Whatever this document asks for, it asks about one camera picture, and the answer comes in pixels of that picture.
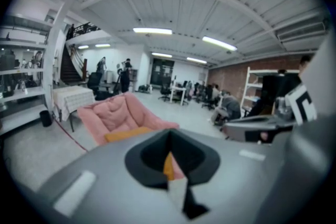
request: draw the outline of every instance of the pink armchair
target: pink armchair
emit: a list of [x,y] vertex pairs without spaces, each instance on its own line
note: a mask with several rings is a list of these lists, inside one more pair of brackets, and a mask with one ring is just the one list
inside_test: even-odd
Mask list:
[[107,143],[104,137],[107,133],[138,127],[152,130],[179,128],[177,123],[155,116],[130,92],[79,108],[78,115],[99,145]]

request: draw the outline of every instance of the orange cushion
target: orange cushion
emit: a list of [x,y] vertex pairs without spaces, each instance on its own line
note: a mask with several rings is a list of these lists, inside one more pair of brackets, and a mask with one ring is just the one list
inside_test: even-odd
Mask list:
[[[136,136],[136,135],[150,133],[152,131],[153,131],[152,129],[149,129],[147,127],[139,127],[139,128],[132,129],[130,131],[106,134],[105,139],[108,142],[116,142],[116,141],[120,141],[120,140],[124,140],[130,137]],[[163,173],[167,176],[168,180],[174,180],[173,155],[171,152],[169,152],[164,162]]]

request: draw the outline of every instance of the shelf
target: shelf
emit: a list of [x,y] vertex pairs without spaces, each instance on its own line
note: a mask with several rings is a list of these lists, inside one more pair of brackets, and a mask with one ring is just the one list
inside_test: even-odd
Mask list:
[[245,96],[244,99],[250,100],[252,102],[257,102],[259,99],[255,96]]
[[[254,74],[258,77],[263,77],[263,76],[269,76],[269,75],[274,75],[278,73],[278,70],[275,69],[260,69],[260,70],[250,70],[250,74]],[[287,70],[287,73],[299,73],[299,70]]]
[[33,87],[33,88],[27,88],[27,93],[22,91],[21,89],[14,90],[14,94],[10,97],[2,97],[2,93],[0,93],[0,102],[8,102],[8,101],[13,101],[13,100],[18,100],[21,98],[26,98],[26,97],[33,97],[33,96],[38,96],[38,95],[43,95],[45,94],[44,89],[42,87]]
[[43,68],[22,68],[22,69],[12,69],[12,70],[4,70],[0,71],[0,76],[1,75],[8,75],[8,74],[20,74],[20,73],[29,73],[29,72],[43,72]]
[[40,117],[40,112],[43,110],[47,110],[47,108],[45,105],[41,104],[2,118],[2,128],[0,130],[0,135],[20,127],[23,124],[38,119]]
[[0,46],[17,46],[25,48],[46,49],[46,45],[36,44],[27,41],[0,41]]
[[49,32],[53,24],[22,14],[7,13],[3,17],[2,25],[28,28],[31,30]]
[[260,89],[263,87],[262,83],[258,83],[258,84],[248,83],[247,86],[254,87],[254,88],[260,88]]

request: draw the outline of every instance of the staircase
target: staircase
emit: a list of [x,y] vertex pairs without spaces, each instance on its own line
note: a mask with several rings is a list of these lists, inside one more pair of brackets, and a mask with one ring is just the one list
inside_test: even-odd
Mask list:
[[61,64],[61,80],[68,85],[76,84],[82,81],[82,78],[76,71],[74,64],[70,59],[69,52],[64,46],[62,64]]

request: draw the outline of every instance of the black trash can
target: black trash can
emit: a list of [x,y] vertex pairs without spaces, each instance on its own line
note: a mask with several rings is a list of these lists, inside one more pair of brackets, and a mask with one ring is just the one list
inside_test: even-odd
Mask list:
[[51,126],[52,121],[51,121],[51,116],[50,116],[48,110],[41,111],[40,112],[40,118],[41,118],[43,127]]

